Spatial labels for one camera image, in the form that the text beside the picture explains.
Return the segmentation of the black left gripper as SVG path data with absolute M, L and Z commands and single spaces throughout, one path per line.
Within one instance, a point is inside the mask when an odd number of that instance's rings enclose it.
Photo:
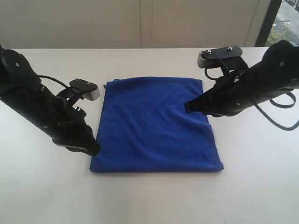
M 85 122 L 86 113 L 83 109 L 67 105 L 65 100 L 52 93 L 45 93 L 44 101 L 44 132 L 52 138 L 53 143 L 89 156 L 96 156 L 100 152 L 100 144 Z

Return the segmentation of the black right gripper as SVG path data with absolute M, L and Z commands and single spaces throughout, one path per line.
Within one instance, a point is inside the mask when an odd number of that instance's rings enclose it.
M 208 91 L 185 102 L 186 113 L 231 117 L 262 102 L 260 70 L 233 70 L 217 79 Z

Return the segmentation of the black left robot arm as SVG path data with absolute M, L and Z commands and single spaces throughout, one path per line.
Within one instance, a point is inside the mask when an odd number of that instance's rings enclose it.
M 51 137 L 54 144 L 72 152 L 96 156 L 100 144 L 85 122 L 86 112 L 75 106 L 80 99 L 95 101 L 97 84 L 72 80 L 54 95 L 32 69 L 24 55 L 0 49 L 0 100 Z

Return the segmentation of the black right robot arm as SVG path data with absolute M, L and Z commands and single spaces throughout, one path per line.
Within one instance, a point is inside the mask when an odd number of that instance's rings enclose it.
M 200 96 L 185 102 L 185 111 L 213 117 L 235 116 L 243 110 L 299 87 L 299 48 L 288 41 L 270 46 L 260 62 L 249 67 L 242 49 L 229 46 L 199 53 L 198 67 L 220 68 L 223 75 Z

